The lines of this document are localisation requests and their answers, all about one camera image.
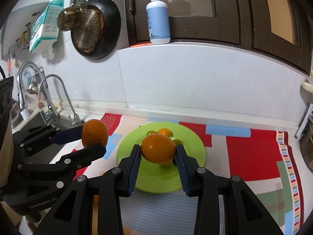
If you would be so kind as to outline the tall kitchen faucet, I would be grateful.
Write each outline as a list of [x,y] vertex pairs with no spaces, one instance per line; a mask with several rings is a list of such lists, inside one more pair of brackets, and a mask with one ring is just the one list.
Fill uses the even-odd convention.
[[[25,74],[26,69],[32,69],[34,71],[34,74],[28,77],[27,83],[24,84],[22,77]],[[43,104],[40,102],[41,98],[39,97],[39,94],[43,94],[48,110],[47,111],[42,110],[41,116],[46,124],[52,123],[59,119],[57,108],[52,103],[47,82],[46,80],[43,80],[44,76],[45,75],[43,69],[39,68],[32,61],[24,62],[19,68],[16,77],[18,90],[18,104],[20,107],[21,116],[24,120],[27,120],[30,117],[30,113],[28,111],[28,103],[26,100],[27,93],[37,95],[40,109],[42,109]]]

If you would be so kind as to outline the steel sink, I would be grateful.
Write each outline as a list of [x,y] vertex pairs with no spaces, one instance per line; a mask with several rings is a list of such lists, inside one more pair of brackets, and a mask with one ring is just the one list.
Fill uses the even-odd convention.
[[59,119],[44,123],[36,114],[20,130],[13,134],[16,164],[49,164],[68,143],[81,139],[82,126],[71,126],[69,120]]

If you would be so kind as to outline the green plate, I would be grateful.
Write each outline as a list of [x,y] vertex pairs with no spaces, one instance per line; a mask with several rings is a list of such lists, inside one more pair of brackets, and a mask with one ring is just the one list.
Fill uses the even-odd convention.
[[[118,143],[117,163],[128,157],[133,146],[141,144],[142,139],[150,130],[158,131],[161,128],[170,130],[175,139],[180,140],[188,156],[197,160],[200,166],[205,163],[206,147],[212,145],[210,135],[206,134],[206,126],[194,123],[154,122],[145,125],[125,122],[119,125],[117,133],[122,135]],[[136,189],[148,193],[163,194],[181,189],[179,172],[174,164],[159,165],[142,159],[136,181]]]

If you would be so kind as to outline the green fruit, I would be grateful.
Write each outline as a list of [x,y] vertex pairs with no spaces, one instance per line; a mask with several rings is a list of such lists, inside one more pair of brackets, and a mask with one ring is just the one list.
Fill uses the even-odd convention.
[[175,145],[183,144],[183,142],[179,139],[174,139],[173,142],[175,143]]

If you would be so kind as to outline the green-yellow fruit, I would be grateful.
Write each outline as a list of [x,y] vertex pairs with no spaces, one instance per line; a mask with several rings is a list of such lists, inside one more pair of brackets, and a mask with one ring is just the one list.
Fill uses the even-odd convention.
[[149,131],[146,133],[146,135],[148,136],[148,135],[150,135],[150,134],[155,134],[155,133],[157,133],[157,132],[154,131],[154,130],[149,130]]

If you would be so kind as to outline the small orange on plate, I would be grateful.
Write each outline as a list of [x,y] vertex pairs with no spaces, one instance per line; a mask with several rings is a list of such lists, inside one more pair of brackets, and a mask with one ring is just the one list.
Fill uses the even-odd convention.
[[158,134],[162,134],[165,135],[167,137],[172,137],[173,133],[171,130],[167,129],[167,128],[161,128],[157,131]]

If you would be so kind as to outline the colourful patterned mat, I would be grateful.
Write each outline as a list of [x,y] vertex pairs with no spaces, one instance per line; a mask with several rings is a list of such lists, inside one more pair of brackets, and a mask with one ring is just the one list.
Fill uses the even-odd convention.
[[[109,129],[103,158],[78,171],[89,178],[116,166],[117,133],[125,122],[145,125],[161,121],[125,115],[105,114]],[[212,145],[207,146],[204,167],[222,177],[240,176],[265,205],[284,234],[296,234],[303,224],[303,193],[287,132],[205,125]],[[122,222],[126,234],[192,234],[196,217],[196,198],[182,188],[154,194],[136,189],[129,199],[121,199]]]

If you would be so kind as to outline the teal paper towel box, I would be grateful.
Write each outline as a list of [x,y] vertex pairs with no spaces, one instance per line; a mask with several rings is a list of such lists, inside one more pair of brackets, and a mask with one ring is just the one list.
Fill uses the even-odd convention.
[[52,45],[58,40],[57,20],[64,8],[64,0],[52,0],[34,22],[31,28],[29,52],[40,54],[42,58],[52,60]]

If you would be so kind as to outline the black frying pan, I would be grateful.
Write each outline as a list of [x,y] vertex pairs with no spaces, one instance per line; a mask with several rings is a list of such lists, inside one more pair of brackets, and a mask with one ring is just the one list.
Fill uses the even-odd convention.
[[112,0],[89,0],[80,6],[81,18],[71,30],[75,49],[89,60],[100,60],[115,48],[121,32],[121,15]]

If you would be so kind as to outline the small brass saucepan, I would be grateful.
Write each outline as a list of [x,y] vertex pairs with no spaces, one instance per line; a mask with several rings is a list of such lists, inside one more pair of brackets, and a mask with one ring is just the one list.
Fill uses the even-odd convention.
[[72,0],[71,6],[63,9],[57,19],[57,26],[60,31],[74,30],[81,20],[82,9],[76,4],[77,0]]

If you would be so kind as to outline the blue soap dispenser bottle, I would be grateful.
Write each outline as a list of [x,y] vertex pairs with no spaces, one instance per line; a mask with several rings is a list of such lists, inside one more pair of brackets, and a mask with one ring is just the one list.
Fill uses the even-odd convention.
[[151,0],[146,5],[148,36],[154,45],[170,43],[168,6],[162,0]]

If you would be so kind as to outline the cream-handled pan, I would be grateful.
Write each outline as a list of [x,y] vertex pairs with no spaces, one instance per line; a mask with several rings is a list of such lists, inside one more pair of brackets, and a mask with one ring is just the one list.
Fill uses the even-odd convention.
[[308,93],[313,94],[313,85],[309,82],[303,82],[301,87]]

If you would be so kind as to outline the dark wooden window frame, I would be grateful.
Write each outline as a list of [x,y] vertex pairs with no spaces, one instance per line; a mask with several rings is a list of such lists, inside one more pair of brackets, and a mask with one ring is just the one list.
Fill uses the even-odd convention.
[[[148,42],[146,5],[124,0],[128,40]],[[163,0],[175,41],[203,41],[257,52],[309,74],[312,4],[305,0]]]

